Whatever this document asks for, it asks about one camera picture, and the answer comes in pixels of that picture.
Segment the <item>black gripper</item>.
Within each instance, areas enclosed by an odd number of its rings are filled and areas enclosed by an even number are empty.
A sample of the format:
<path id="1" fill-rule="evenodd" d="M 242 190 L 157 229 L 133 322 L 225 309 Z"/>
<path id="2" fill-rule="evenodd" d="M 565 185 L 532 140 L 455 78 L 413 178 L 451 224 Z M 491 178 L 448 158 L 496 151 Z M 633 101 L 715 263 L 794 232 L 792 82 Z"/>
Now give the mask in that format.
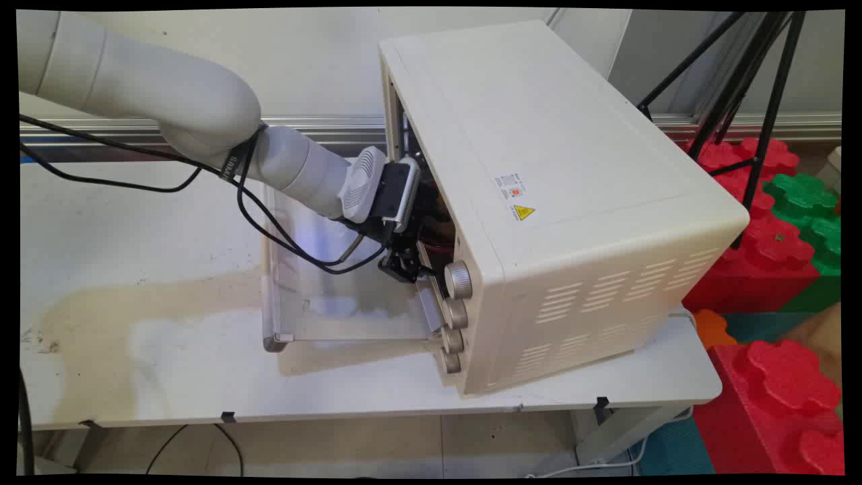
<path id="1" fill-rule="evenodd" d="M 384 163 L 364 222 L 364 236 L 380 246 L 364 263 L 378 262 L 378 269 L 398 282 L 432 277 L 433 267 L 423 264 L 418 241 L 427 219 L 439 208 L 437 194 L 433 185 L 422 182 L 415 162 Z"/>

